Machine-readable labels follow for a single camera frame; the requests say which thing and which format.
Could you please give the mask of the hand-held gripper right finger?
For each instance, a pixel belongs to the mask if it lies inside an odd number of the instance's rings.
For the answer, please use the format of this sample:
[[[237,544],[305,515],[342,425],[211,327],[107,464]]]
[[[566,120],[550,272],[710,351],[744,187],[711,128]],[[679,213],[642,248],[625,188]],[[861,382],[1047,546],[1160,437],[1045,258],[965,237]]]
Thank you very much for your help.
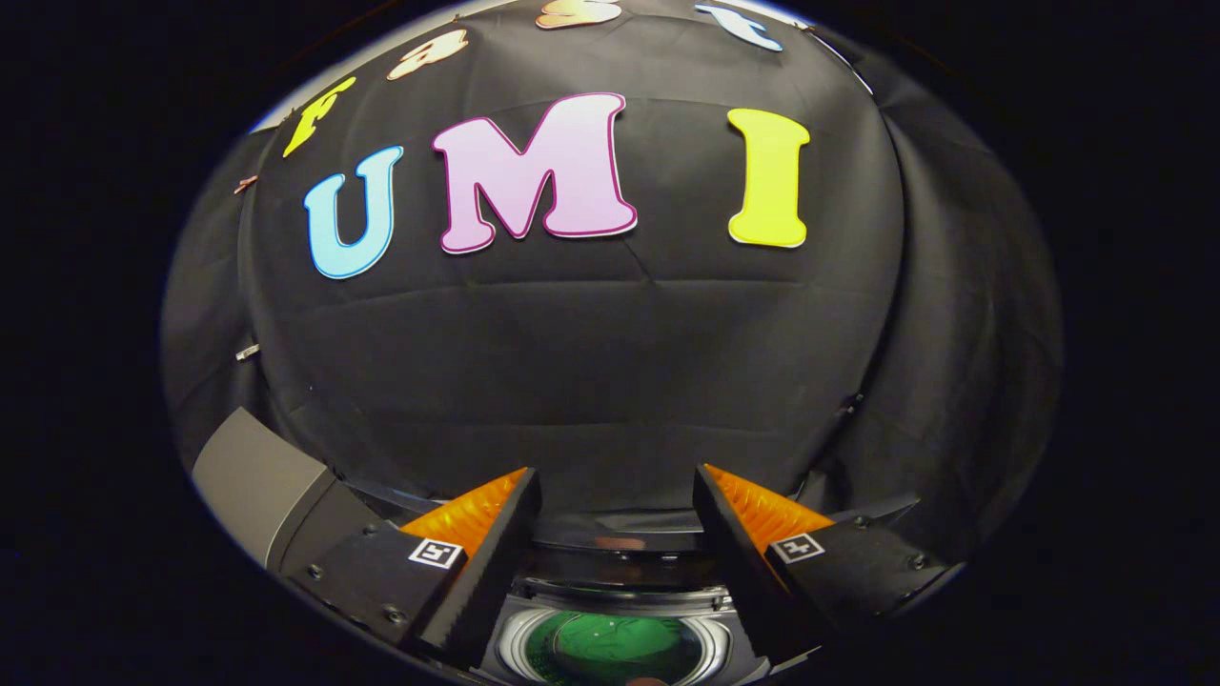
[[[963,571],[899,533],[914,496],[828,516],[702,464],[692,498],[745,637],[773,665],[875,638]]]

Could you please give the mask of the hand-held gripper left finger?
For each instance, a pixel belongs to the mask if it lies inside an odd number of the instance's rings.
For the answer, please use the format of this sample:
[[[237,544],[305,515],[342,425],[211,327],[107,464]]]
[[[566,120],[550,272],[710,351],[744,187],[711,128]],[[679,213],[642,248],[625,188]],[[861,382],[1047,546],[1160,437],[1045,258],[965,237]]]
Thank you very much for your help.
[[[522,468],[409,524],[361,524],[285,577],[379,644],[475,668],[539,511],[538,474]]]

